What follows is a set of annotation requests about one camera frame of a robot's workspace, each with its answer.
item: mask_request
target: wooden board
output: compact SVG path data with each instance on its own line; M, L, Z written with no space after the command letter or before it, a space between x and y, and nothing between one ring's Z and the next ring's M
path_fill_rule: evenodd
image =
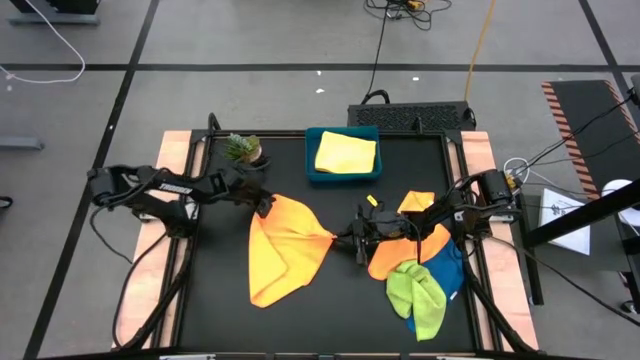
M156 167L165 166L176 173L182 173L186 164L190 136L190 131L165 132ZM463 132L462 138L469 174L495 168L487 133ZM451 145L449 151L454 178L457 179L460 177L460 168L456 160L455 147ZM202 156L196 156L196 158L201 160ZM194 169L199 168L199 163L194 164ZM158 193L156 196L166 200L176 198L174 195L166 193ZM509 225L494 223L491 228L496 237L512 241ZM136 257L147 249L163 231L163 226L158 221L143 224L138 237ZM140 264L140 268L131 277L118 323L118 336L123 343L135 334L158 301L168 249L169 241L167 240L148 255ZM484 242L484 250L496 305L523 340L531 347L538 348L515 251L504 244L489 240ZM179 267L181 260L179 257L176 268ZM476 303L483 344L485 349L491 349L491 333L489 331L487 313L479 301L476 301ZM168 346L169 344L174 314L175 301L165 315L165 325L161 337L163 346ZM503 343L505 349L508 349L508 344L506 342Z
M486 132L463 132L462 143L469 174L495 169L496 164L491 151L489 135ZM460 167L455 157L455 148L450 146L449 152L454 178L457 179L460 177ZM491 230L496 238L513 243L511 227L508 224L492 222ZM533 320L531 319L527 294L522 282L518 255L511 247L489 239L483 242L483 247L495 304L513 329L520 334L522 340L532 348L537 349L538 341L533 327ZM491 334L487 322L487 313L477 299L476 305L478 307L483 345L486 349L491 349ZM502 343L505 350L511 349L506 341Z
M182 174L187 161L190 138L191 131L165 132L162 138L156 168L166 167L176 174ZM166 201L178 198L177 195L160 191L151 191L150 194ZM164 225L160 221L151 221L142 224L134 259L137 259L140 254L148 249L164 231ZM169 254L169 244L170 239L165 238L157 248L151 251L144 260L140 262L131 275L120 308L120 316L116 328L118 339L122 344L133 337L158 303L165 265ZM171 322L173 322L174 308L175 305L173 304L167 311L167 316L169 316Z

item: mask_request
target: blue cloth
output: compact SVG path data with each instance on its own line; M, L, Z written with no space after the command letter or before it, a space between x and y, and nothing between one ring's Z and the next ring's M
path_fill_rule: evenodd
M464 282L462 254L453 243L453 239L449 239L442 250L422 266L429 269L431 276L438 282L447 297L447 303L451 302ZM413 315L407 319L407 326L412 332L416 331Z

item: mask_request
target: cloth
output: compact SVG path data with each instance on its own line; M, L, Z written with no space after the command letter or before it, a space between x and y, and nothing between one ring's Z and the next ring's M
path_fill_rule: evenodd
M464 283L462 254L453 239L450 239L436 256L423 263L422 266L427 268L431 276L438 282L447 297L447 303L451 302ZM407 326L411 331L416 331L413 316L407 319Z
M249 231L249 295L261 308L309 285L333 241L306 205L274 197L269 215L254 214Z
M334 174L373 171L376 142L325 131L316 153L315 169Z
M413 313L418 341L438 334L447 297L427 268L413 260L400 264L387 279L387 297L400 317L407 319Z
M433 204L434 194L409 191L398 208L401 211L423 211ZM422 240L420 259L429 260L444 247L451 238L449 231L438 224L434 232ZM376 280L384 280L400 263L418 258L417 242L408 239L383 241L378 245L371 263L369 275Z

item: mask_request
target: orange and black striped tape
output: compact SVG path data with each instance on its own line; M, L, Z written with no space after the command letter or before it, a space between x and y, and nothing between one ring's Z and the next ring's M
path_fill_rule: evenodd
M589 169L587 168L584 160L582 160L582 153L580 152L580 148L578 148L578 144L571 135L571 127L569 126L569 122L567 122L567 118L564 116L564 111L562 111L562 107L558 102L558 97L556 96L553 87L550 83L543 82L542 91L544 91L544 96L547 98L547 102L549 103L549 107L551 108L553 118L558 125L560 136L562 136L563 139L566 139L564 145L567 148L567 152L572 159L571 161L573 162L573 167L576 169L578 179L580 179L580 184L582 185L584 192L591 200L600 198L598 189L593 183L591 174L589 174Z
M621 103L622 99L620 98L620 95L618 95L618 92L616 92L616 89L613 88L613 85L611 85L611 83L608 80L605 80L605 84L607 84L607 86L609 87L609 91L611 91L611 95L613 95L613 98L616 99L616 102ZM636 142L640 144L640 134L637 133L638 127L636 126L636 123L633 122L633 119L631 119L631 115L629 115L629 111L627 110L627 107L624 105L620 106L620 111L622 111L622 115L624 116L624 119L627 122L627 125L629 125L629 128L631 129L631 131L636 133L634 135Z

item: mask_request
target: succulent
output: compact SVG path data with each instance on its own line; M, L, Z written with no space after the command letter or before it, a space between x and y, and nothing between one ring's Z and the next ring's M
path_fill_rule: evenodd
M260 148L260 139L255 135L242 137L231 134L227 138L225 157L231 161L249 162L249 159Z

